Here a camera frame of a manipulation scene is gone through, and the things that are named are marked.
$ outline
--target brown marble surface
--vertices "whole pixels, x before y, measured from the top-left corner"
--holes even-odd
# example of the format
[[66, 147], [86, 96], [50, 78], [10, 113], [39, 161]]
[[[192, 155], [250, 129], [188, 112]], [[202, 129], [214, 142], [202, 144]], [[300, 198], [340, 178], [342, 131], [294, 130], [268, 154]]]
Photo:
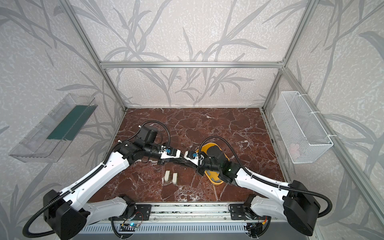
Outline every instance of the brown marble surface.
[[[153, 119], [167, 125], [171, 146], [182, 152], [197, 149], [205, 138], [218, 135], [232, 145], [246, 167], [269, 178], [284, 180], [258, 108], [128, 109], [115, 142], [130, 137], [138, 125]], [[157, 128], [160, 131], [155, 142], [166, 142], [165, 131], [160, 126]], [[225, 143], [212, 141], [235, 161]], [[166, 170], [170, 170], [171, 175], [178, 173], [176, 185], [164, 182]], [[173, 163], [161, 166], [157, 160], [145, 157], [112, 178], [90, 201], [103, 201], [121, 194], [127, 194], [136, 202], [245, 201], [250, 193], [253, 191], [226, 183], [214, 186], [207, 176], [201, 177], [192, 168]]]

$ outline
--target cream colored object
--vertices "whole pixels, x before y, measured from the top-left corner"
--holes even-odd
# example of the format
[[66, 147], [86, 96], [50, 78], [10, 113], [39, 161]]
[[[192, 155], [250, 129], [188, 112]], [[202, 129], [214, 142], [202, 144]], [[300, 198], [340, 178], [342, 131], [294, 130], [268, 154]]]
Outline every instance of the cream colored object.
[[168, 181], [169, 181], [169, 177], [170, 177], [170, 171], [167, 170], [167, 171], [166, 171], [166, 174], [165, 174], [165, 176], [164, 176], [164, 181], [168, 182]]
[[172, 182], [173, 182], [173, 184], [177, 183], [177, 172], [173, 173]]

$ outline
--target leaf patterned wallpaper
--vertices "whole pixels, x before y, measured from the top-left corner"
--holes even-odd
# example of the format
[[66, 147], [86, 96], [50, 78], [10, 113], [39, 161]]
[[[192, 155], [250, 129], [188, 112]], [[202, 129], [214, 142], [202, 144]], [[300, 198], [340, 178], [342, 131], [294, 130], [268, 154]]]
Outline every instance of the leaf patterned wallpaper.
[[[384, 1], [335, 0], [319, 4], [288, 62], [298, 82], [337, 132], [373, 186], [384, 196]], [[267, 116], [293, 179], [331, 198], [334, 209], [319, 219], [325, 239], [384, 239], [384, 229], [339, 160], [329, 150], [311, 164], [293, 165], [271, 111]]]
[[[70, 2], [102, 61], [281, 61], [308, 0]], [[133, 107], [261, 106], [276, 72], [109, 69]]]
[[[0, 239], [25, 239], [25, 222], [42, 196], [73, 183], [101, 161], [124, 112], [58, 3], [0, 3]], [[57, 163], [8, 156], [68, 93], [94, 96], [95, 112]], [[42, 217], [32, 231], [50, 228]]]

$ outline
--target metal mesh basket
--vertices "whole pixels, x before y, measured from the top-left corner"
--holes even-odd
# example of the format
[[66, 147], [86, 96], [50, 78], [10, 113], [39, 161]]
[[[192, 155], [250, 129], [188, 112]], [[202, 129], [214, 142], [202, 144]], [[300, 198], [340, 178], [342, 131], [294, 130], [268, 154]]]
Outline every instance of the metal mesh basket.
[[297, 91], [281, 92], [272, 116], [293, 163], [314, 162], [333, 146], [314, 112]]

